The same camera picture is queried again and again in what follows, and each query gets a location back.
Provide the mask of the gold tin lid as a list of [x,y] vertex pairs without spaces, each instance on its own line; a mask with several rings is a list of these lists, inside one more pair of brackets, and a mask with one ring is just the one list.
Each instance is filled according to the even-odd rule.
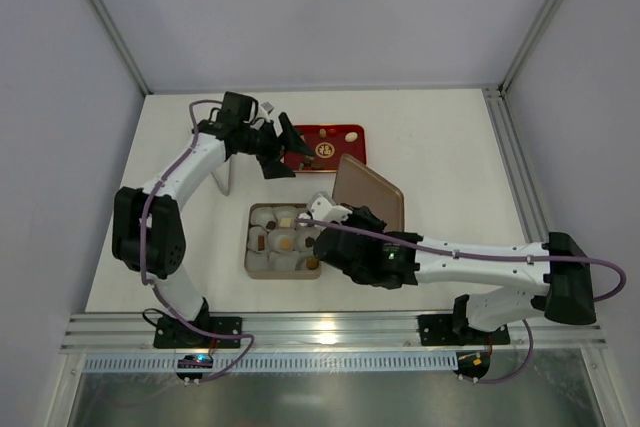
[[405,230],[403,192],[352,155],[340,158],[332,198],[352,207],[368,207],[387,230]]

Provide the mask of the tan round chocolate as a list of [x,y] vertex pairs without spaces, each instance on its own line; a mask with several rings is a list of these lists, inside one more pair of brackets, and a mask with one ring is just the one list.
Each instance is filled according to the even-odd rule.
[[309,258],[306,261],[306,268],[308,270],[316,270],[320,265],[320,262],[315,258]]

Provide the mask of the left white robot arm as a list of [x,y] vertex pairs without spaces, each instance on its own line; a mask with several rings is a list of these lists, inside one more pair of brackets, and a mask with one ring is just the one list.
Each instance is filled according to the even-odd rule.
[[287,153],[312,155],[312,149],[284,112],[257,99],[227,92],[222,99],[200,99],[188,110],[207,106],[210,114],[191,120],[191,138],[183,152],[139,188],[122,187],[114,198],[112,254],[139,274],[168,314],[187,331],[222,342],[240,342],[242,333],[224,334],[210,326],[206,299],[183,265],[186,237],[182,208],[201,183],[236,154],[254,157],[265,179],[291,178],[282,159]]

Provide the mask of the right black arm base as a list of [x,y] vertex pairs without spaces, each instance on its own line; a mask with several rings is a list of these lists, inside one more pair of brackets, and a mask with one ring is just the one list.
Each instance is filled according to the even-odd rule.
[[505,325],[491,332],[483,332],[469,326],[467,312],[470,296],[457,297],[451,313],[422,314],[417,317],[418,334],[422,346],[468,346],[489,343],[502,346],[510,344]]

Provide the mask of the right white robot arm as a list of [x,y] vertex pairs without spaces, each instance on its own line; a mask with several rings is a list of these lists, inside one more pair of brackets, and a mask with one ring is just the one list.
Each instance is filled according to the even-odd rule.
[[596,321],[589,262],[566,233],[552,232],[547,241],[526,245],[473,246],[387,231],[366,207],[314,202],[309,216],[321,230],[315,257],[358,285],[491,286],[489,293],[455,298],[452,330],[461,340],[536,317],[571,326]]

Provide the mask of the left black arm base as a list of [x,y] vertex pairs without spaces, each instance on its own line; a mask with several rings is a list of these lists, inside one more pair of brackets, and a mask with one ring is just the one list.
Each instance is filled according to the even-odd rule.
[[213,314],[206,300],[193,321],[186,327],[169,313],[157,311],[157,320],[143,318],[155,328],[153,347],[156,349],[235,349],[239,348],[243,333],[243,319],[239,316]]

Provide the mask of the red rectangular tray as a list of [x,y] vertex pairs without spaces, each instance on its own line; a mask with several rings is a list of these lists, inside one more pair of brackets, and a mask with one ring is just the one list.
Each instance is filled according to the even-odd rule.
[[[351,155],[367,164],[365,130],[357,124],[301,124],[295,126],[306,144],[314,150],[313,157],[294,153],[284,155],[282,162],[295,173],[336,172],[343,155]],[[346,142],[345,135],[355,132],[355,142]]]

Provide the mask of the gold tin box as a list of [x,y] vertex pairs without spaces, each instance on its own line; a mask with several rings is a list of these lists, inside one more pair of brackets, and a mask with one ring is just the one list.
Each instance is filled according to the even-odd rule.
[[244,269],[254,280],[315,280],[321,262],[313,255],[318,228],[299,226],[304,204],[255,203],[249,208]]

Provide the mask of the aluminium frame post left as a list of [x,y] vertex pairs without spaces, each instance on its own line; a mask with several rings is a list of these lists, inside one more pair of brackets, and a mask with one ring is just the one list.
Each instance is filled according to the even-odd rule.
[[148,82],[138,67],[104,0],[87,0],[107,39],[114,48],[129,77],[142,96],[152,94]]

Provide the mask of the aluminium frame post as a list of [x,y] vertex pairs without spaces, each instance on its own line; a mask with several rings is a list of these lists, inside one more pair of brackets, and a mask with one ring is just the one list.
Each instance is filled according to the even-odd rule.
[[543,0],[499,86],[499,92],[502,96],[505,96],[513,86],[527,60],[550,26],[563,1],[564,0]]
[[114,48],[129,77],[142,96],[152,94],[148,82],[138,67],[104,0],[87,0],[107,39]]

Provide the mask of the aluminium frame post right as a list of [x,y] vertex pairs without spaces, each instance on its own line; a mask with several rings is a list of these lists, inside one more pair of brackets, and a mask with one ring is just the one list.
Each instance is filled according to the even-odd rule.
[[550,26],[563,1],[564,0],[543,0],[499,86],[499,92],[502,96],[505,96],[513,86],[527,60]]

